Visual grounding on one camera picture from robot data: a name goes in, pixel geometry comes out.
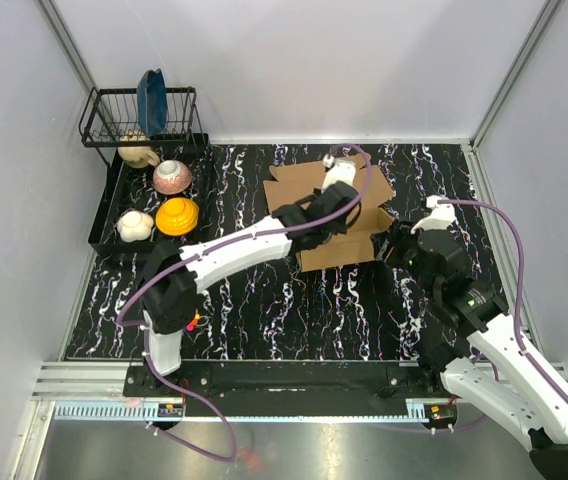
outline ceramic bowl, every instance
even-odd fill
[[[146,240],[151,236],[153,217],[146,213],[130,210],[117,221],[117,232],[120,238],[127,242]]]
[[[188,198],[171,198],[164,202],[155,215],[160,232],[166,235],[186,235],[197,225],[199,208]]]
[[[193,180],[193,174],[178,160],[165,160],[155,167],[153,186],[164,195],[176,195],[186,190]]]

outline cardboard box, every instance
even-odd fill
[[[357,165],[358,172],[353,186],[360,191],[366,180],[366,161],[359,154],[348,158]],[[325,175],[321,161],[271,166],[269,170],[275,178],[275,181],[264,182],[270,212],[313,193],[313,189],[322,186]],[[298,253],[297,259],[303,272],[374,260],[371,235],[385,231],[393,223],[393,218],[380,205],[393,198],[395,192],[380,167],[374,165],[372,175],[371,186],[362,198],[362,213],[348,233],[333,235],[324,245]]]

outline black marble surface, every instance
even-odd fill
[[[423,216],[431,194],[473,198],[474,189],[459,145],[363,145],[396,191],[384,205],[395,217]],[[269,165],[315,161],[329,145],[218,145],[208,191],[188,195],[203,207],[197,237],[217,238],[268,214],[262,182]],[[152,212],[158,196],[151,170],[128,188],[137,208]],[[457,208],[451,228],[468,251],[474,274],[501,290],[484,223],[475,209]],[[114,324],[132,294],[143,260],[98,257],[67,359],[128,359],[141,353],[141,335]],[[302,273],[294,257],[268,262],[222,280],[200,296],[206,324],[185,335],[184,358],[393,360],[417,355],[420,332],[435,319],[421,291],[402,270],[371,262]],[[141,318],[134,307],[127,319]],[[445,333],[449,341],[454,338]]]

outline dish rack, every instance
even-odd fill
[[[207,233],[207,228],[198,226],[187,235],[168,237],[154,227],[148,240],[125,243],[116,232],[117,219],[127,210],[137,209],[154,217],[159,205],[169,197],[154,190],[152,169],[130,168],[117,151],[113,160],[108,162],[102,148],[150,146],[162,160],[176,158],[184,162],[193,172],[193,182],[180,196],[195,200],[200,206],[200,216],[207,216],[208,205],[200,202],[211,188],[213,167],[208,135],[202,132],[195,102],[197,94],[193,87],[167,88],[166,92],[168,112],[164,130],[145,140],[124,141],[121,140],[124,135],[141,134],[137,89],[93,88],[89,93],[78,128],[84,146],[95,148],[108,169],[102,199],[88,238],[98,254],[125,259],[150,253],[161,240],[170,239],[179,244],[198,243]]]
[[[102,161],[109,165],[101,148],[108,147],[175,147],[194,149],[199,157],[208,146],[208,135],[196,105],[197,92],[193,87],[166,89],[168,105],[165,129],[147,140],[126,141],[121,137],[139,132],[139,112],[136,88],[91,89],[78,125],[85,147],[97,149]]]

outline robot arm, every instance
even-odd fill
[[[207,243],[182,247],[181,255],[196,255],[200,260],[189,264],[188,270],[193,273],[197,284],[197,293],[201,293],[212,284],[235,272],[239,272],[258,263],[278,260],[289,253],[311,250],[327,242],[331,235],[346,233],[348,225],[343,216],[322,227],[297,233],[276,233],[259,236],[259,232],[284,230],[286,227],[301,225],[325,217],[347,204],[357,195],[353,188],[353,180],[357,169],[355,164],[345,158],[326,157],[324,166],[327,169],[324,182],[319,191],[301,199],[293,205],[285,205],[254,225]],[[233,243],[233,238],[246,234],[253,236],[247,247],[245,243]],[[223,250],[215,250],[207,255],[204,252],[215,245],[227,244]]]
[[[380,257],[389,267],[408,269],[431,300],[436,316],[483,353],[514,391],[481,372],[441,336],[430,338],[420,365],[437,374],[444,388],[478,407],[529,452],[547,480],[568,480],[568,405],[549,379],[568,394],[568,382],[526,339],[522,351],[506,305],[492,289],[473,279],[468,256],[446,229],[452,205],[429,197],[432,212],[415,224],[397,222]],[[533,357],[540,370],[524,354]]]
[[[153,278],[167,265],[182,258],[198,256],[182,271],[170,275],[153,287],[143,298],[144,320],[150,327],[150,355],[153,364],[162,375],[168,375],[182,364],[181,345],[184,328],[197,315],[197,295],[223,278],[258,263],[286,257],[293,241],[284,233],[258,237],[264,230],[283,229],[277,218],[268,216],[249,228],[207,243],[177,249],[172,242],[158,245],[146,263],[139,285]],[[213,246],[250,233],[254,236],[250,250],[245,243],[237,242],[208,255],[203,252]]]

